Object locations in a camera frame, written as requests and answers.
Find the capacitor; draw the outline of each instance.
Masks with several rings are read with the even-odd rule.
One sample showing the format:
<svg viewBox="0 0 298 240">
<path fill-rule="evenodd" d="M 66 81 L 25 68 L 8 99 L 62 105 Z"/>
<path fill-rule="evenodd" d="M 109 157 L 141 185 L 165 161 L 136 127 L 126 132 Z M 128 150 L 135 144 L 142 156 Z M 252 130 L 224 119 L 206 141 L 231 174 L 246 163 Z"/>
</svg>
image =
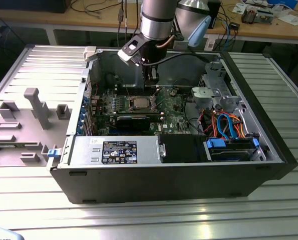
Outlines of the capacitor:
<svg viewBox="0 0 298 240">
<path fill-rule="evenodd" d="M 175 97 L 176 95 L 177 95 L 177 92 L 176 91 L 172 90 L 170 92 L 170 97 Z"/>
</svg>

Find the white sticker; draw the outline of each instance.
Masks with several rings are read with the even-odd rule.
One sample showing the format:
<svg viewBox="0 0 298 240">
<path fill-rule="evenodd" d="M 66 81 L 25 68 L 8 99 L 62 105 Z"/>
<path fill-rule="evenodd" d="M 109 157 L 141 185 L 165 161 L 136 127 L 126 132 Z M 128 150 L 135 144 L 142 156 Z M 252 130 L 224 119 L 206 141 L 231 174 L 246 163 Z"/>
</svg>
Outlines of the white sticker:
<svg viewBox="0 0 298 240">
<path fill-rule="evenodd" d="M 93 137 L 90 139 L 90 144 L 103 144 L 103 142 L 104 142 L 104 138 Z"/>
</svg>

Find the motherboard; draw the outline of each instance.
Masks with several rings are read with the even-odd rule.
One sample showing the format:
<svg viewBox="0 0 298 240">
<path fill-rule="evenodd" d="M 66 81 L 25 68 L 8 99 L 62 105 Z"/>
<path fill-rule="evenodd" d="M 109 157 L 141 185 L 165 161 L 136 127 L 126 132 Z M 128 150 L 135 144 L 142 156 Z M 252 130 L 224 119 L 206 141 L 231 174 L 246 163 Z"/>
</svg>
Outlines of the motherboard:
<svg viewBox="0 0 298 240">
<path fill-rule="evenodd" d="M 143 92 L 123 88 L 120 91 L 107 89 L 101 95 L 94 95 L 92 118 L 95 134 L 190 134 L 183 112 L 186 94 L 177 91 L 175 87 L 158 87 Z"/>
</svg>

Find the side panel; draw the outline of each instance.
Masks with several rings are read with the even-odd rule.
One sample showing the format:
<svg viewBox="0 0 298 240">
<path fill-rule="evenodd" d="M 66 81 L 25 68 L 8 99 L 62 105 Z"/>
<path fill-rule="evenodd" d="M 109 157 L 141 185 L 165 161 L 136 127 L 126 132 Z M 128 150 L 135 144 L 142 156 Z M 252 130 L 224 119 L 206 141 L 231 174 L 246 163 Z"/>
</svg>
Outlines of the side panel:
<svg viewBox="0 0 298 240">
<path fill-rule="evenodd" d="M 282 164 L 53 169 L 70 202 L 124 203 L 248 196 Z"/>
<path fill-rule="evenodd" d="M 289 148 L 287 147 L 287 145 L 285 144 L 285 142 L 283 141 L 279 132 L 273 125 L 272 121 L 268 117 L 267 113 L 262 108 L 260 102 L 258 101 L 257 97 L 254 95 L 253 91 L 251 90 L 250 86 L 246 82 L 242 73 L 237 68 L 236 64 L 232 60 L 229 53 L 224 52 L 221 55 L 226 64 L 227 72 L 230 72 L 229 74 L 231 75 L 230 77 L 234 78 L 234 81 L 236 82 L 237 86 L 243 92 L 243 95 L 247 101 L 245 103 L 250 106 L 253 113 L 257 117 L 259 123 L 261 124 L 264 132 L 268 136 L 271 144 L 273 145 L 274 149 L 277 151 L 279 157 L 286 163 L 286 164 L 282 164 L 284 165 L 283 170 L 272 178 L 272 179 L 281 179 L 288 172 L 290 172 L 295 167 L 297 167 L 298 163 L 295 160 Z"/>
</svg>

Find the power supply label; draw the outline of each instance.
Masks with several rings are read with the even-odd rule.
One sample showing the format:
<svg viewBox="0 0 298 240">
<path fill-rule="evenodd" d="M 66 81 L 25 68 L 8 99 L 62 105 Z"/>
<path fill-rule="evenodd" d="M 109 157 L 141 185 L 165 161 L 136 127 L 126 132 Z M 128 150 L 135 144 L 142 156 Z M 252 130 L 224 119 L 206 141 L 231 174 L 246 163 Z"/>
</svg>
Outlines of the power supply label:
<svg viewBox="0 0 298 240">
<path fill-rule="evenodd" d="M 104 141 L 103 142 L 103 164 L 137 164 L 137 142 L 136 141 Z"/>
</svg>

